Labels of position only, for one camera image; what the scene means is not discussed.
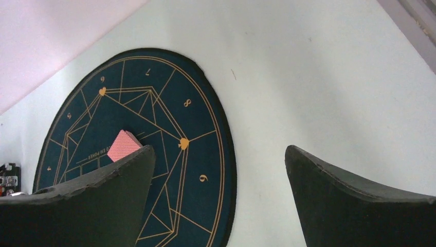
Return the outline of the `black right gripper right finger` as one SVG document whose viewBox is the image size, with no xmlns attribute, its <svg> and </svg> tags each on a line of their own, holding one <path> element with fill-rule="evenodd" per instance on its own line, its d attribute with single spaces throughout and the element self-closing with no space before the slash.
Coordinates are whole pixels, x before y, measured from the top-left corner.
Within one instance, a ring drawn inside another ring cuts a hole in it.
<svg viewBox="0 0 436 247">
<path fill-rule="evenodd" d="M 307 246 L 435 246 L 435 197 L 393 188 L 290 145 L 286 172 Z"/>
</svg>

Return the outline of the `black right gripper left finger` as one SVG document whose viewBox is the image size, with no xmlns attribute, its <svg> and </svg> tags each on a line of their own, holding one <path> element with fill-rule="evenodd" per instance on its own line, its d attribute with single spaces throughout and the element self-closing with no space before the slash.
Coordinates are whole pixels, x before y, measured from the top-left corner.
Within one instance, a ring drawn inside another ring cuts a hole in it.
<svg viewBox="0 0 436 247">
<path fill-rule="evenodd" d="M 31 195 L 1 198 L 1 246 L 134 246 L 155 167 L 144 146 Z"/>
</svg>

